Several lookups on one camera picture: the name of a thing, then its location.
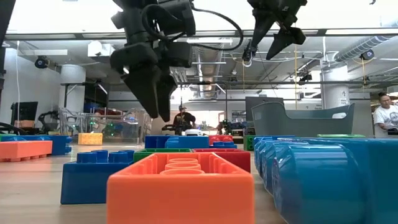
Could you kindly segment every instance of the yellow toy brick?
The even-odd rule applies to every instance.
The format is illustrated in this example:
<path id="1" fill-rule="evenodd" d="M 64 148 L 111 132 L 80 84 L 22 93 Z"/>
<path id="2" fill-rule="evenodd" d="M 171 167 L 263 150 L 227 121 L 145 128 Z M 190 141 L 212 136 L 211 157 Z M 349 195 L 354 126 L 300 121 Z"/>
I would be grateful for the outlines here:
<path id="1" fill-rule="evenodd" d="M 102 145 L 102 133 L 79 133 L 79 145 Z"/>

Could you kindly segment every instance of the orange toy brick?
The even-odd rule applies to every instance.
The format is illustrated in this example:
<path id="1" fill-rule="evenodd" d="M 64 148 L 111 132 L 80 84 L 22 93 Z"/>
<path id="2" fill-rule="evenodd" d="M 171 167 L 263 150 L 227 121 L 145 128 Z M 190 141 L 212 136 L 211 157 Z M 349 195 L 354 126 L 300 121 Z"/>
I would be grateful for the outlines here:
<path id="1" fill-rule="evenodd" d="M 102 145 L 102 133 L 79 133 L 79 145 Z"/>
<path id="2" fill-rule="evenodd" d="M 51 154 L 52 141 L 0 142 L 0 162 L 19 162 Z"/>
<path id="3" fill-rule="evenodd" d="M 109 177 L 106 207 L 107 224 L 254 224 L 254 181 L 212 152 L 155 153 Z"/>

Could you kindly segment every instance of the man in white shirt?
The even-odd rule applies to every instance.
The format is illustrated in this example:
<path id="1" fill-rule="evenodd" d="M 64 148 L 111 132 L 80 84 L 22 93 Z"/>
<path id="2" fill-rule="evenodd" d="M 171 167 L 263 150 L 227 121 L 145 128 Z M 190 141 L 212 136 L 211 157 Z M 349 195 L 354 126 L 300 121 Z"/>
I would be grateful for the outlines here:
<path id="1" fill-rule="evenodd" d="M 376 138 L 393 137 L 388 130 L 398 128 L 398 106 L 391 105 L 387 93 L 379 93 L 380 106 L 374 112 L 374 133 Z"/>

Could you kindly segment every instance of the man in black shirt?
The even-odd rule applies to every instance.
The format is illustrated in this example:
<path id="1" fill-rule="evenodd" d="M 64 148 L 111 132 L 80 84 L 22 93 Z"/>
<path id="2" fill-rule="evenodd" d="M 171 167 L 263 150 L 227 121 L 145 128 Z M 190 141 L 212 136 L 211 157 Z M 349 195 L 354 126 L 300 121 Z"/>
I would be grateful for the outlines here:
<path id="1" fill-rule="evenodd" d="M 197 120 L 194 115 L 185 111 L 187 109 L 186 107 L 180 105 L 178 108 L 180 112 L 179 114 L 175 115 L 173 121 L 173 125 L 176 127 L 175 135 L 181 135 L 182 131 L 194 128 L 195 121 Z"/>

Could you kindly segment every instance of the person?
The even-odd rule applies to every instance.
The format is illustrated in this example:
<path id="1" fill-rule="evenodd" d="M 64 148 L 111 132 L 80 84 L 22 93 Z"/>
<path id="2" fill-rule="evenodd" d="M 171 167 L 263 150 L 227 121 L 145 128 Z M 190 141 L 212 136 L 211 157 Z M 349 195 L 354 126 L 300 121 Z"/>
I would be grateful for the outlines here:
<path id="1" fill-rule="evenodd" d="M 398 134 L 398 106 L 392 104 L 387 93 L 379 93 L 380 106 L 374 112 L 374 133 L 377 138 Z"/>
<path id="2" fill-rule="evenodd" d="M 194 128 L 195 121 L 197 120 L 194 115 L 186 112 L 187 110 L 186 107 L 180 105 L 178 109 L 180 110 L 180 112 L 177 115 L 175 115 L 173 125 L 175 127 L 181 127 L 181 128 L 176 128 L 175 135 L 181 135 L 182 131 Z"/>

